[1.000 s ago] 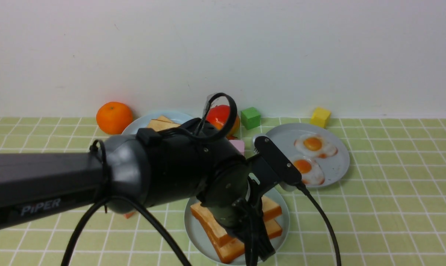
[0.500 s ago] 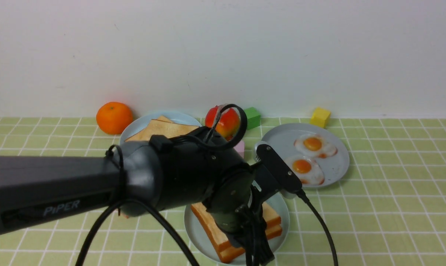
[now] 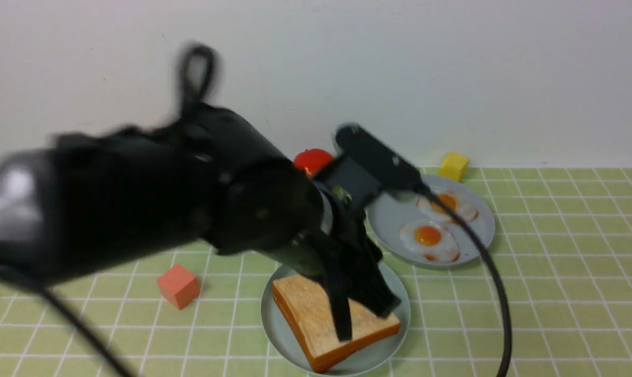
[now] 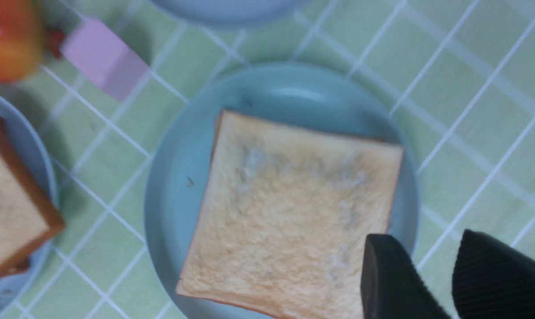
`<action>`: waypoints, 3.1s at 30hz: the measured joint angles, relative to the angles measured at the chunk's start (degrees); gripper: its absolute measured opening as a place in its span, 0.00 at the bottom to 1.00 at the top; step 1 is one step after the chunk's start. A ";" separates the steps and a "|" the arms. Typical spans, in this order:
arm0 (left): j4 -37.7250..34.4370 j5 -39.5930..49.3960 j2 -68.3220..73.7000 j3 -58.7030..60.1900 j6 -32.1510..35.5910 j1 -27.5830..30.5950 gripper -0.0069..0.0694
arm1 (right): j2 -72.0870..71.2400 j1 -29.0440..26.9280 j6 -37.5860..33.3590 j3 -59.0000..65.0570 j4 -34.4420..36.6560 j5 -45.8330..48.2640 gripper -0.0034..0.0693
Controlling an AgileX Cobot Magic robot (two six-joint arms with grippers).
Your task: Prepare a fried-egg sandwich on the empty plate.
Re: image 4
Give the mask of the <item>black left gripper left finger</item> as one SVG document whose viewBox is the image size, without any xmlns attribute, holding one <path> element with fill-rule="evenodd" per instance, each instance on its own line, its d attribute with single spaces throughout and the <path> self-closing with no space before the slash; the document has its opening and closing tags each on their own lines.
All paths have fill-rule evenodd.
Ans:
<svg viewBox="0 0 535 319">
<path fill-rule="evenodd" d="M 360 292 L 365 319 L 450 318 L 407 251 L 388 234 L 369 234 L 365 239 Z"/>
</svg>

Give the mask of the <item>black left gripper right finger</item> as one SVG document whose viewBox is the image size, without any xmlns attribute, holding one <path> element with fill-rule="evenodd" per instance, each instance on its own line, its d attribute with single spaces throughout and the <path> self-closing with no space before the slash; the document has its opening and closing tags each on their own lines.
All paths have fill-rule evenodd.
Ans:
<svg viewBox="0 0 535 319">
<path fill-rule="evenodd" d="M 489 234 L 465 230 L 452 297 L 461 319 L 535 319 L 535 260 Z"/>
</svg>

